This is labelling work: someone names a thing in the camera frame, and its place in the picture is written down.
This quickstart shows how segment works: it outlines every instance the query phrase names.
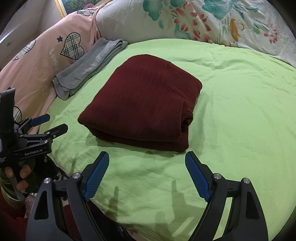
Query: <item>metal screw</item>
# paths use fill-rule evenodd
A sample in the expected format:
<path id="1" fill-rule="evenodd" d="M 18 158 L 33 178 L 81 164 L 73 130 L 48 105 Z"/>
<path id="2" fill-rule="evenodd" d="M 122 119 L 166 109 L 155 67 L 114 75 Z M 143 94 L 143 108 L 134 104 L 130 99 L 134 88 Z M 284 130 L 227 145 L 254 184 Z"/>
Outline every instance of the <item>metal screw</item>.
<path id="1" fill-rule="evenodd" d="M 222 178 L 222 176 L 221 176 L 220 173 L 215 173 L 215 174 L 214 174 L 214 178 L 219 180 L 219 179 Z"/>
<path id="2" fill-rule="evenodd" d="M 245 183 L 245 184 L 249 184 L 250 182 L 251 182 L 251 181 L 250 181 L 249 178 L 246 178 L 246 177 L 244 178 L 244 183 Z"/>
<path id="3" fill-rule="evenodd" d="M 46 184 L 48 184 L 48 183 L 50 183 L 50 182 L 51 182 L 51 180 L 50 180 L 50 178 L 49 178 L 49 177 L 47 177 L 47 178 L 45 178 L 45 179 L 43 180 L 43 182 L 44 182 L 44 183 L 46 183 Z"/>
<path id="4" fill-rule="evenodd" d="M 74 179 L 78 179 L 78 178 L 81 177 L 81 174 L 80 174 L 79 172 L 76 172 L 76 173 L 73 174 L 72 177 L 73 177 Z"/>

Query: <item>bed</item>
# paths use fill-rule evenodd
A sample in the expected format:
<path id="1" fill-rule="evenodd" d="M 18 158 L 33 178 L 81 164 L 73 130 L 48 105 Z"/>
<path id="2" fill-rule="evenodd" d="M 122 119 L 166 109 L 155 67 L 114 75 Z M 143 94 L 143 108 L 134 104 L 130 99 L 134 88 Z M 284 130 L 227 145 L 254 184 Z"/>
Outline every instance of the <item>bed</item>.
<path id="1" fill-rule="evenodd" d="M 279 13 L 295 33 L 288 13 Z M 134 55 L 155 55 L 203 83 L 187 151 L 194 151 L 213 172 L 228 179 L 250 178 L 265 214 L 269 240 L 283 240 L 295 223 L 295 58 L 289 57 L 285 63 L 281 57 L 248 47 L 185 39 L 145 40 L 135 41 L 116 55 L 75 96 L 67 101 L 57 98 L 51 104 L 51 120 L 39 132 L 62 123 L 69 131 L 54 141 L 50 157 L 71 175 L 107 151 L 110 166 L 92 202 L 146 240 L 188 240 L 206 203 L 185 168 L 185 153 L 105 142 L 77 122 L 118 66 Z M 230 203 L 226 203 L 216 238 L 223 233 Z"/>

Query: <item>folded gray towel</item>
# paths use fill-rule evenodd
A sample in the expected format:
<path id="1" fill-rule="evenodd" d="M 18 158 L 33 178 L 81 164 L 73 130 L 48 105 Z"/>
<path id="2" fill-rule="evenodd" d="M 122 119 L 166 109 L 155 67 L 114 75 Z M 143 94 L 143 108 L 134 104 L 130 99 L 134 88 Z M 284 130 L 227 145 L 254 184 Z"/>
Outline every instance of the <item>folded gray towel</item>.
<path id="1" fill-rule="evenodd" d="M 52 80 L 59 98 L 67 100 L 91 77 L 99 73 L 110 60 L 124 50 L 127 42 L 100 38 L 80 59 L 58 73 Z"/>

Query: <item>painting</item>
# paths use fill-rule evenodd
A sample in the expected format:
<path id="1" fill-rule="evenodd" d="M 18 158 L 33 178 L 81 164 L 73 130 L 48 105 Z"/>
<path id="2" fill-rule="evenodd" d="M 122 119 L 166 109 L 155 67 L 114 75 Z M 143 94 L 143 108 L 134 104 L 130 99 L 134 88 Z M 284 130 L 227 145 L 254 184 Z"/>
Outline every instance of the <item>painting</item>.
<path id="1" fill-rule="evenodd" d="M 101 0 L 55 0 L 62 17 L 86 8 L 91 8 Z"/>

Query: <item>pink fabric cover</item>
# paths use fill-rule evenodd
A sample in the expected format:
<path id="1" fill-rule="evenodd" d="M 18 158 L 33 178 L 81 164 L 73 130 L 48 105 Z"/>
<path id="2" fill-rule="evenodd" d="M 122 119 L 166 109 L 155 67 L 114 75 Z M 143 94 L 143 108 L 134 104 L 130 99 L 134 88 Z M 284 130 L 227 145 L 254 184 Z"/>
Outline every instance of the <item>pink fabric cover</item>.
<path id="1" fill-rule="evenodd" d="M 54 76 L 81 58 L 100 38 L 95 19 L 101 7 L 69 14 L 24 47 L 0 72 L 0 91 L 16 89 L 15 105 L 23 118 L 46 113 L 57 96 Z"/>

